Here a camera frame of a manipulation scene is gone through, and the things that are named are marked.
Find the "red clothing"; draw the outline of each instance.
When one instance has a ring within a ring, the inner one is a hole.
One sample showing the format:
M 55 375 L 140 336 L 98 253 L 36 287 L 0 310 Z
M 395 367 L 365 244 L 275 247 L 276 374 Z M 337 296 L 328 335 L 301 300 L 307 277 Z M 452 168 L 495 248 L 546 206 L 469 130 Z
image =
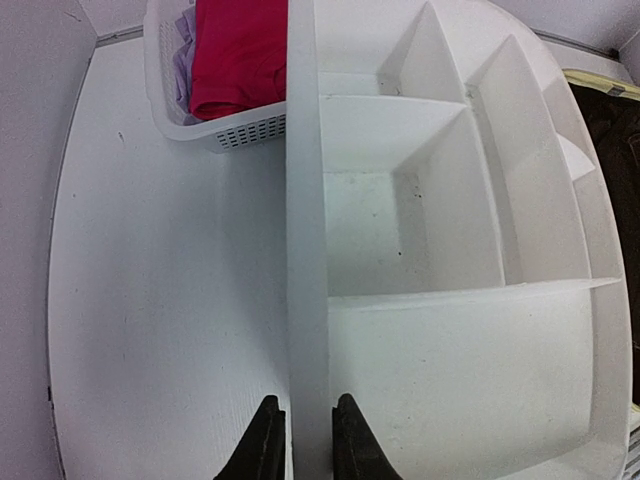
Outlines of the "red clothing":
M 191 113 L 212 120 L 285 99 L 287 0 L 197 0 Z

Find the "white plastic basket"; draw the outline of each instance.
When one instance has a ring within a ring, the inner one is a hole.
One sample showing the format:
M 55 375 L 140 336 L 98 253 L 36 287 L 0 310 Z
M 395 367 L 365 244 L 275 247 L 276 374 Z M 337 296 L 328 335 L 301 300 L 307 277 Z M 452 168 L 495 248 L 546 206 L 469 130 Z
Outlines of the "white plastic basket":
M 183 125 L 186 114 L 174 98 L 173 54 L 183 44 L 175 21 L 191 0 L 149 0 L 144 17 L 144 67 L 153 120 L 167 138 L 197 141 L 224 153 L 285 133 L 285 102 L 274 103 L 197 125 Z

